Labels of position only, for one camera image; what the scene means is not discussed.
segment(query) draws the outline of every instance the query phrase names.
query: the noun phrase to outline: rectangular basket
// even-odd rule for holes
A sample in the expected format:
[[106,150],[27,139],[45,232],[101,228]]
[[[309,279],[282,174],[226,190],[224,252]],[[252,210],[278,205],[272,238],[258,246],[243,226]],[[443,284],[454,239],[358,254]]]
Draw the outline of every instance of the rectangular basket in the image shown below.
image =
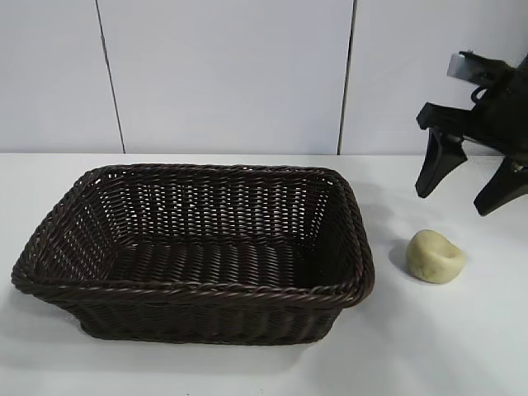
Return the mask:
[[324,337],[374,267],[335,171],[138,164],[84,174],[12,282],[94,337],[278,345]]

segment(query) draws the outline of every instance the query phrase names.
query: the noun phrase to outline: brown wicker basket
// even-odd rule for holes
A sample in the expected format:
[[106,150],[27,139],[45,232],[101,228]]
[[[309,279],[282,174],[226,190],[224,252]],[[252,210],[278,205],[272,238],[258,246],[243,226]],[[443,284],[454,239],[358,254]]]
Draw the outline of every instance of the brown wicker basket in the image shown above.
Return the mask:
[[12,282],[94,337],[277,345],[324,337],[374,267],[337,172],[139,164],[82,176]]

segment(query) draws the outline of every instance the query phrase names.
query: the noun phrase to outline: yellow potato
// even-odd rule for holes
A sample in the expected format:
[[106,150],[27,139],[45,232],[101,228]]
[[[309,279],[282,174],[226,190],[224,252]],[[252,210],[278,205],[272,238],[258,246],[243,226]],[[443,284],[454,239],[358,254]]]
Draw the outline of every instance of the yellow potato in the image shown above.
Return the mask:
[[423,281],[451,282],[460,274],[465,263],[462,250],[430,229],[418,232],[407,246],[408,270]]

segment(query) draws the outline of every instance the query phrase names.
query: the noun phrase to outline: white table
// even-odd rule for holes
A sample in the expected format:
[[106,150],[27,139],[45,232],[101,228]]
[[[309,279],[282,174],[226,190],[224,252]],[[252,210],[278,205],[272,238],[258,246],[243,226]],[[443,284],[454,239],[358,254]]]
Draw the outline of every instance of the white table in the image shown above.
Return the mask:
[[[472,158],[426,200],[419,157],[0,154],[0,394],[526,395],[528,199],[481,218],[473,199],[499,164]],[[87,169],[110,163],[332,167],[354,188],[376,267],[373,294],[321,342],[248,347],[105,342],[12,287],[35,226]],[[448,285],[402,270],[405,243],[436,229],[469,255]]]

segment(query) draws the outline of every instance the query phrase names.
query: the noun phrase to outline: basket rim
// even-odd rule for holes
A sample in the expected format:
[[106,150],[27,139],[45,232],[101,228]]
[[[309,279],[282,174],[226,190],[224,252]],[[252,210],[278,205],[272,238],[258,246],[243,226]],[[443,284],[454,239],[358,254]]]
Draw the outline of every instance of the basket rim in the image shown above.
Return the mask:
[[198,303],[201,300],[222,300],[223,304],[240,304],[242,299],[252,299],[264,305],[280,304],[301,305],[320,307],[348,307],[361,302],[372,290],[374,285],[374,266],[372,256],[366,241],[361,216],[359,219],[351,216],[350,210],[347,214],[351,216],[353,227],[360,244],[360,256],[357,258],[358,276],[353,280],[344,281],[335,285],[316,285],[312,288],[287,287],[277,288],[259,285],[244,285],[240,283],[200,283],[200,282],[138,282],[132,280],[75,280],[56,277],[38,276],[31,270],[38,266],[38,254],[35,253],[37,244],[45,239],[45,235],[54,227],[56,222],[67,213],[76,199],[83,197],[83,193],[90,186],[108,172],[114,171],[148,171],[166,168],[168,171],[190,170],[202,172],[273,172],[277,175],[293,174],[297,172],[307,175],[324,175],[329,177],[330,182],[336,182],[339,195],[346,203],[345,206],[356,205],[354,194],[348,184],[337,171],[325,167],[295,167],[295,166],[262,166],[262,165],[196,165],[196,164],[164,164],[164,163],[137,163],[132,165],[107,165],[97,167],[85,172],[77,179],[73,187],[48,213],[41,224],[31,235],[23,252],[17,260],[12,271],[12,283],[17,289],[27,294],[41,296],[46,300],[53,300],[57,294],[59,300],[97,300],[108,302],[105,292],[111,291],[115,302],[121,300],[145,303],[170,302],[184,304],[187,300]]

